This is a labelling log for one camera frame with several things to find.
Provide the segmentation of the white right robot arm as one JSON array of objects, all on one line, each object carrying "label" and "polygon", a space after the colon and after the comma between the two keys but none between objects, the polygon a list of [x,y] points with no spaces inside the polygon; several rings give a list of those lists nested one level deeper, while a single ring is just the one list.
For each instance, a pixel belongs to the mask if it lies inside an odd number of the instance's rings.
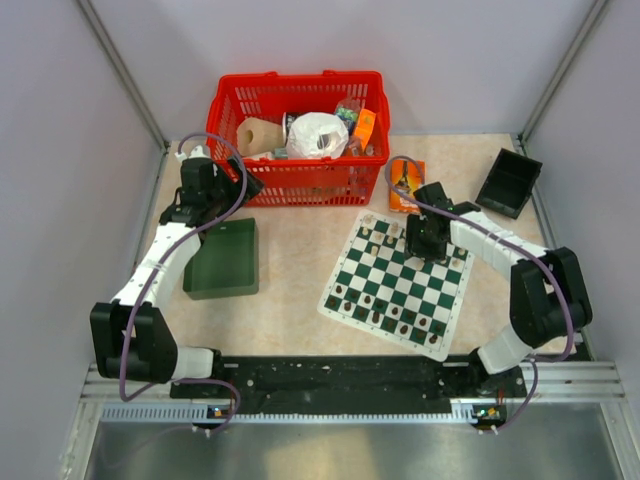
[{"label": "white right robot arm", "polygon": [[593,319],[576,254],[528,242],[492,221],[471,202],[453,203],[439,182],[409,196],[419,208],[407,217],[404,255],[426,262],[445,259],[449,246],[460,247],[500,273],[510,285],[509,324],[473,355],[479,363],[467,370],[469,388],[487,396],[535,350],[559,337],[567,340]]}]

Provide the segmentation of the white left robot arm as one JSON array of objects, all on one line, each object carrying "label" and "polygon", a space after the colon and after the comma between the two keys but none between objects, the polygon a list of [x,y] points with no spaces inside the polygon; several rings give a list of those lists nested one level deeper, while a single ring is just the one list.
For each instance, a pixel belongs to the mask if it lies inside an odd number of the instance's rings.
[{"label": "white left robot arm", "polygon": [[218,352],[179,346],[164,311],[204,236],[257,196],[263,185],[237,152],[226,166],[216,164],[201,146],[176,156],[181,184],[131,278],[110,301],[92,308],[92,340],[104,378],[153,384],[192,379],[197,390],[212,397],[227,382],[225,370],[215,365]]}]

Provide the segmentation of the green white chess mat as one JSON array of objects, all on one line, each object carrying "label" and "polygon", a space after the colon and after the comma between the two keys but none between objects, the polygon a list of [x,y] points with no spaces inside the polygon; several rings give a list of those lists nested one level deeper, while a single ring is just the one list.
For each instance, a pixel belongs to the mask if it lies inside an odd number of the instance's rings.
[{"label": "green white chess mat", "polygon": [[[372,215],[370,224],[364,217]],[[397,223],[398,232],[391,234]],[[416,354],[443,362],[450,354],[475,257],[447,245],[436,262],[404,259],[405,230],[397,220],[359,212],[317,305],[320,314]],[[372,322],[374,311],[380,313]],[[406,334],[399,329],[408,326]],[[426,337],[419,339],[417,330]],[[429,342],[438,336],[435,344]]]}]

